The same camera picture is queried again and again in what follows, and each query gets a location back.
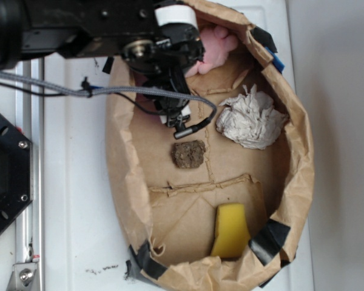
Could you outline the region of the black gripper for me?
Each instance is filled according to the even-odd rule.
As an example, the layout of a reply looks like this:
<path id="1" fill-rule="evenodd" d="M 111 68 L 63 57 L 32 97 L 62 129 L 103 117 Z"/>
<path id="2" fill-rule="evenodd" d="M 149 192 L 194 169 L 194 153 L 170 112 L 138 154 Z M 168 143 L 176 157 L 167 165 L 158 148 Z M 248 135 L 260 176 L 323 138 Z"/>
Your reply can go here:
<path id="1" fill-rule="evenodd" d="M 123 60 L 134 72 L 146 78 L 143 86 L 189 94 L 184 75 L 204 55 L 195 11 L 181 1 L 154 1 L 153 6 L 160 34 L 127 45 Z M 153 101 L 161 122 L 175 129 L 176 139 L 202 128 L 200 125 L 186 127 L 190 118 L 188 99 L 150 93 L 145 97 Z"/>

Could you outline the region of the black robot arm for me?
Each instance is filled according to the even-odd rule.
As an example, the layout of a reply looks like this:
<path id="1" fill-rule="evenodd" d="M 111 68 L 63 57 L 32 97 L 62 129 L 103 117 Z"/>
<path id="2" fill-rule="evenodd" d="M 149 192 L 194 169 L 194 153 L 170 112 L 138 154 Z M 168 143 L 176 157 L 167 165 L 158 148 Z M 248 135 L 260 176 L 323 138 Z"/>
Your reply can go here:
<path id="1" fill-rule="evenodd" d="M 185 74 L 204 56 L 194 10 L 182 1 L 0 1 L 0 70 L 58 53 L 66 59 L 119 56 L 145 77 L 147 93 L 177 139 L 186 127 Z"/>

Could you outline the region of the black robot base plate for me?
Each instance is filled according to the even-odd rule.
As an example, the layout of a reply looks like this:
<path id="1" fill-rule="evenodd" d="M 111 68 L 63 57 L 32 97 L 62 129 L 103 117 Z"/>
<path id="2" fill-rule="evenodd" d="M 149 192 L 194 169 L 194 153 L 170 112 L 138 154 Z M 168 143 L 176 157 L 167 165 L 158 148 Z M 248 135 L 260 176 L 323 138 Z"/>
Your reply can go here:
<path id="1" fill-rule="evenodd" d="M 0 114 L 0 235 L 32 200 L 31 144 Z"/>

